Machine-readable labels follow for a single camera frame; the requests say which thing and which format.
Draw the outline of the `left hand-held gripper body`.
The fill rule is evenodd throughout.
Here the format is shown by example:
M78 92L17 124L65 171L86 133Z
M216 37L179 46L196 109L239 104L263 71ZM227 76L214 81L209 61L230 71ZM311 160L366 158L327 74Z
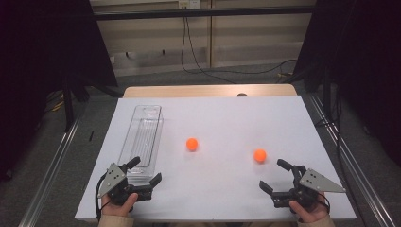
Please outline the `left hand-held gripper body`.
M131 194L136 193L138 201L150 201L153 187L149 184L139 186L129 184L127 173L126 164L119 166L112 163L100 181L97 197L100 199L104 195L108 195L112 203L122 205Z

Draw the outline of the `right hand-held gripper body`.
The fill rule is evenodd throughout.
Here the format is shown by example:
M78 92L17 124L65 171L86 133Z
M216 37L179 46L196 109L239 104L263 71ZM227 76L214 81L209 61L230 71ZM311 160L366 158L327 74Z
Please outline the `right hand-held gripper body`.
M290 201L297 201L304 208L318 201L321 192L345 193L346 189L329 180L321 173L305 166L292 165L293 187L287 192L272 192L270 196L275 208L289 207Z

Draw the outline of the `clear plastic container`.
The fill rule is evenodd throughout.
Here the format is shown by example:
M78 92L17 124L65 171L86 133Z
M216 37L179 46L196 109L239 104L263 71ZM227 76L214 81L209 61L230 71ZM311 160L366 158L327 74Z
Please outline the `clear plastic container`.
M118 160L121 166L134 157L140 158L140 163L127 171L130 183L144 183L154 176L163 124L161 106L138 105L135 107Z

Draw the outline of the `person's right hand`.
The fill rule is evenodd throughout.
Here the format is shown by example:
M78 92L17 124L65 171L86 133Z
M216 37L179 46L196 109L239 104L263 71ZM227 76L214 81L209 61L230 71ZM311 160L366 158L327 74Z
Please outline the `person's right hand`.
M290 201L289 207L296 213L302 223L313 223L328 215L328 206L325 204L324 193L320 193L318 201L309 208L304 208L297 201Z

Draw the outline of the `person's left hand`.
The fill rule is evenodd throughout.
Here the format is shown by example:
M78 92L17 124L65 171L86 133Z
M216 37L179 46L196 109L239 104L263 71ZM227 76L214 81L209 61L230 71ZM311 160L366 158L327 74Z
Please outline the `person's left hand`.
M103 216L126 217L133 208L137 199L138 195L133 193L127 198L123 205L115 205L111 203L111 199L108 195L104 195L101 198L101 213Z

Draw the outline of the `wooden table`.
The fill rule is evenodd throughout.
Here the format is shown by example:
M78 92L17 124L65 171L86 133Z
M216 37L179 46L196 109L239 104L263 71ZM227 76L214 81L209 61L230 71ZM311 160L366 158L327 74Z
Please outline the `wooden table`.
M134 97L207 97L207 96L296 96L290 84L225 84L178 86L131 86L124 98Z

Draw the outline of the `black curtain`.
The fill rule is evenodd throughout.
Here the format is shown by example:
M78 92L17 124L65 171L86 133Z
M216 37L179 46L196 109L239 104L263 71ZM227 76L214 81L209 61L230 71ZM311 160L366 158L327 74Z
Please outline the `black curtain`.
M337 83L401 166L401 0L316 0L294 75Z
M0 0L0 182L27 150L47 97L117 84L90 0Z

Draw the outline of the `black horizontal bar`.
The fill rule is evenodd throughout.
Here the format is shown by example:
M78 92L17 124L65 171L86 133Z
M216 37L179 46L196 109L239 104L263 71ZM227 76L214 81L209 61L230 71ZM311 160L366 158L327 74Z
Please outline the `black horizontal bar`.
M312 6L96 12L98 21L312 13Z

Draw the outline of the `metal floor rail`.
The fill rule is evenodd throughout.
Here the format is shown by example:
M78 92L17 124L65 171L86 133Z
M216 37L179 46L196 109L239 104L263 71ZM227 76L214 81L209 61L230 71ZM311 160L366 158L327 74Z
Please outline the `metal floor rail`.
M352 151L349 149L345 140L340 135L340 123L331 120L329 115L323 110L323 103L317 95L311 95L310 100L320 117L320 122L324 125L325 129L331 136L336 145L337 154L340 157L340 163L345 164L350 171L359 191L363 198L366 200L369 208L373 212L375 219L378 221L380 227L396 227L386 205L383 200L378 196L366 175L362 171Z
M44 209L44 205L50 193L50 189L58 176L61 164L63 163L65 155L68 152L68 149L70 148L70 145L75 137L78 125L85 112L85 109L86 104L78 105L78 109L73 114L72 123L70 124L69 129L63 134L55 155L51 163L49 164L48 169L45 172L43 179L41 180L39 188L37 189L33 199L26 209L18 227L35 227L38 218Z

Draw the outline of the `black stand post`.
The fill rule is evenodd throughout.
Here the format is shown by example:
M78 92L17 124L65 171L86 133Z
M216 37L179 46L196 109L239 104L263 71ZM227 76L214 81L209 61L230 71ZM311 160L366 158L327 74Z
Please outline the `black stand post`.
M71 96L71 89L69 86L68 77L64 76L62 81L62 92L63 92L63 103L64 103L64 110L65 110L65 118L66 118L66 125L65 125L65 132L68 132L74 123L74 109L72 103L72 96Z
M330 68L326 66L323 74L323 112L328 121L332 120Z

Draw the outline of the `white wall outlet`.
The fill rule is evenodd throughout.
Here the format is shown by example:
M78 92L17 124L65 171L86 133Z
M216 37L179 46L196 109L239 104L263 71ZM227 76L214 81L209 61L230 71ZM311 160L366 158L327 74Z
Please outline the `white wall outlet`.
M179 0L179 9L199 9L201 0Z

